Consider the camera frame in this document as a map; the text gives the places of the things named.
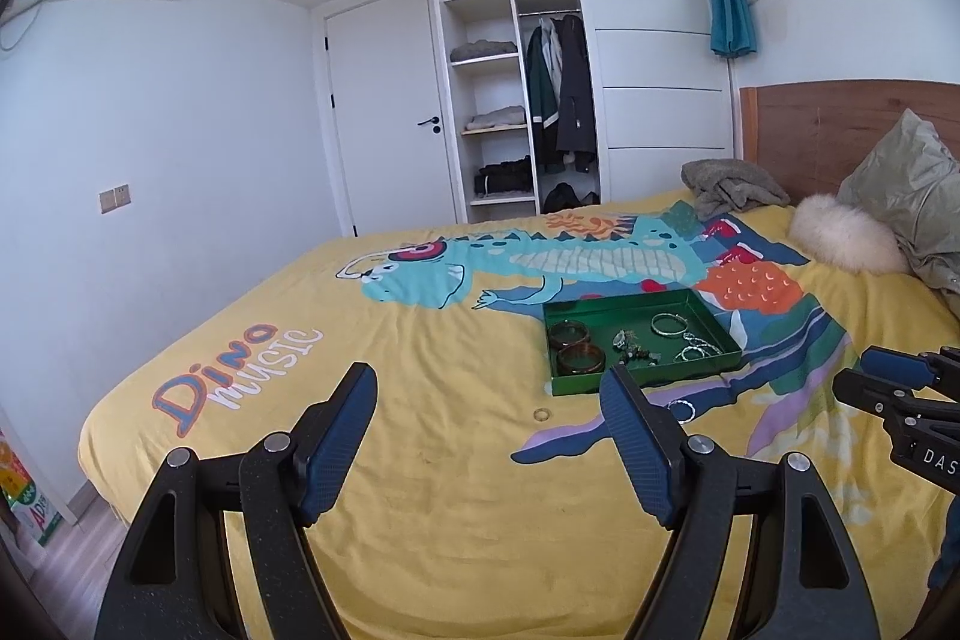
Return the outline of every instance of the gray pillow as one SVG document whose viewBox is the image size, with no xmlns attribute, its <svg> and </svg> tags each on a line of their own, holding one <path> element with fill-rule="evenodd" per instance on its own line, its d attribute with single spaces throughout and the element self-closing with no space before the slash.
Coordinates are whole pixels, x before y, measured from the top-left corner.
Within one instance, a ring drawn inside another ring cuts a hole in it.
<svg viewBox="0 0 960 640">
<path fill-rule="evenodd" d="M 890 226 L 913 271 L 960 317 L 960 165 L 931 122 L 906 110 L 837 199 Z"/>
</svg>

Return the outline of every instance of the clothes rod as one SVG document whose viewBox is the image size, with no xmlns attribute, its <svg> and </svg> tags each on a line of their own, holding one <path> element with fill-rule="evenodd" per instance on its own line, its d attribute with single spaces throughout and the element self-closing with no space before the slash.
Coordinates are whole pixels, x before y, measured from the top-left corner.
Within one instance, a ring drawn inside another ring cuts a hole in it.
<svg viewBox="0 0 960 640">
<path fill-rule="evenodd" d="M 550 15 L 579 15 L 579 9 L 551 9 L 549 12 L 520 12 L 518 18 L 550 17 Z"/>
</svg>

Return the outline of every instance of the fluffy cushion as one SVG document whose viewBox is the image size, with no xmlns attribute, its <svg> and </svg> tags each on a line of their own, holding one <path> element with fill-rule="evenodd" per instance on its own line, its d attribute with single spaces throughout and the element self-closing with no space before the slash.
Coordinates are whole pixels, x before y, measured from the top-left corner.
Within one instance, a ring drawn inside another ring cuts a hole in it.
<svg viewBox="0 0 960 640">
<path fill-rule="evenodd" d="M 848 272 L 910 271 L 888 226 L 834 196 L 808 196 L 798 205 L 789 237 L 817 261 Z"/>
<path fill-rule="evenodd" d="M 960 317 L 960 166 L 933 124 L 904 112 L 837 199 L 890 226 L 913 271 Z"/>
</svg>

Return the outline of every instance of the wooden headboard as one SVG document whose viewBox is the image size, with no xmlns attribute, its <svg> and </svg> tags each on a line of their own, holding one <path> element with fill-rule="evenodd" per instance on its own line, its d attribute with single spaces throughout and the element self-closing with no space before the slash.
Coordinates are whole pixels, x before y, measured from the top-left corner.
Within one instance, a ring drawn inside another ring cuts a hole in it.
<svg viewBox="0 0 960 640">
<path fill-rule="evenodd" d="M 797 82 L 740 90 L 743 154 L 796 201 L 835 194 L 904 109 L 931 121 L 960 158 L 960 85 L 899 79 Z"/>
</svg>

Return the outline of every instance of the silver bolt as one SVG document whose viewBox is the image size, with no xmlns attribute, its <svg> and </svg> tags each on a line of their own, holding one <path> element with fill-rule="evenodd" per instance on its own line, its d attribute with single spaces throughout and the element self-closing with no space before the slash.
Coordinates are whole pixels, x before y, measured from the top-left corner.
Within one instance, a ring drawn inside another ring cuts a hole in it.
<svg viewBox="0 0 960 640">
<path fill-rule="evenodd" d="M 702 434 L 694 434 L 686 441 L 686 444 L 690 446 L 690 450 L 694 453 L 712 453 L 716 447 L 712 439 L 704 437 Z"/>
<path fill-rule="evenodd" d="M 810 468 L 810 459 L 803 456 L 803 453 L 794 451 L 786 458 L 787 464 L 797 472 L 806 472 Z"/>
<path fill-rule="evenodd" d="M 274 432 L 263 440 L 263 447 L 268 453 L 280 453 L 290 447 L 290 434 Z"/>
<path fill-rule="evenodd" d="M 187 461 L 190 461 L 190 451 L 186 448 L 174 448 L 170 453 L 167 453 L 168 466 L 181 467 Z"/>
</svg>

